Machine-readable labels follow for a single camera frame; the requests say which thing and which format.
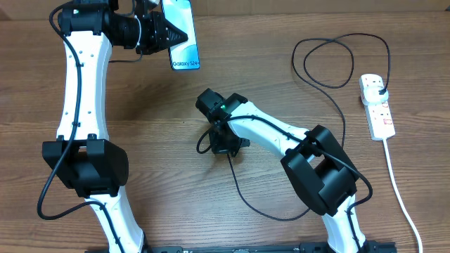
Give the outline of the Galaxy S24 smartphone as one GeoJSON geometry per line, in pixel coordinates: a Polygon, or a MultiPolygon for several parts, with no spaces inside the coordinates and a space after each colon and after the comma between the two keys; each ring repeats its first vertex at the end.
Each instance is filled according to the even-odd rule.
{"type": "Polygon", "coordinates": [[[171,67],[175,71],[198,70],[200,59],[190,0],[162,0],[165,19],[175,26],[169,31],[174,45],[169,48],[171,67]]]}

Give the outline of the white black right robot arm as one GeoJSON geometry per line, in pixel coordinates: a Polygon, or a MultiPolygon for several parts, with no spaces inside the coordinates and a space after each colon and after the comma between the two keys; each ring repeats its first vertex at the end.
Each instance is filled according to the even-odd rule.
{"type": "Polygon", "coordinates": [[[353,213],[358,175],[332,133],[324,126],[312,130],[286,124],[259,110],[237,93],[224,98],[211,89],[195,106],[212,125],[205,132],[208,150],[235,157],[252,142],[280,160],[297,196],[320,215],[334,252],[362,252],[366,238],[353,213]]]}

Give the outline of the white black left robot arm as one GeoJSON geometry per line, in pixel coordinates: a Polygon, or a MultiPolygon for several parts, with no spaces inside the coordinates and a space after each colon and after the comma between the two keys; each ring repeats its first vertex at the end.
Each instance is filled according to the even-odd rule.
{"type": "Polygon", "coordinates": [[[128,156],[108,134],[107,71],[114,46],[144,56],[188,37],[158,11],[157,1],[135,1],[129,15],[118,8],[116,1],[69,1],[50,12],[49,23],[65,47],[65,98],[56,138],[43,142],[41,153],[50,178],[60,179],[93,209],[109,252],[150,252],[125,189],[128,156]]]}

